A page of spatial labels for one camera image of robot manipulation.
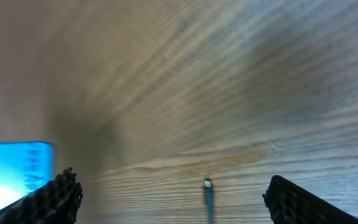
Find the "blue screen smartphone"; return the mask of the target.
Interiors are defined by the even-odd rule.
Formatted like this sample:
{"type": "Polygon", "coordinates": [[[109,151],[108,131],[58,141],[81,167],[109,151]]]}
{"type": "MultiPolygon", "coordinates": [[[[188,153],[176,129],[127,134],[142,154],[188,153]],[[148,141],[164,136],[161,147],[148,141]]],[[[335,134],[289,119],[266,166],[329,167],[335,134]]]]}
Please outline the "blue screen smartphone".
{"type": "Polygon", "coordinates": [[[44,186],[52,174],[48,141],[0,142],[0,210],[44,186]]]}

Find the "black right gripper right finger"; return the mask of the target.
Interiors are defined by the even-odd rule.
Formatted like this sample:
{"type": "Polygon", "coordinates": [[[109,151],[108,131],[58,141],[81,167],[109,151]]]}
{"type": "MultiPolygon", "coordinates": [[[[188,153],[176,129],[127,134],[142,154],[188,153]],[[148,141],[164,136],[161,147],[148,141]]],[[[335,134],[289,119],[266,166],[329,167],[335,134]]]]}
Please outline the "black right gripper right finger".
{"type": "Polygon", "coordinates": [[[271,178],[262,197],[274,224],[358,224],[358,218],[280,175],[271,178]]]}

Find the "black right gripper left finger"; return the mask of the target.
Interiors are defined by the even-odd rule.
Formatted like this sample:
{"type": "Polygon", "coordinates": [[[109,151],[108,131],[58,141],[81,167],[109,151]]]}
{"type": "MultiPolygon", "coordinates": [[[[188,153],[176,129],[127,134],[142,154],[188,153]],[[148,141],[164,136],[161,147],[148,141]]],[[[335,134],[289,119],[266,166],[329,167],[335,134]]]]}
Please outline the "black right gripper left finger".
{"type": "Polygon", "coordinates": [[[72,167],[0,210],[0,224],[75,224],[83,188],[72,167]]]}

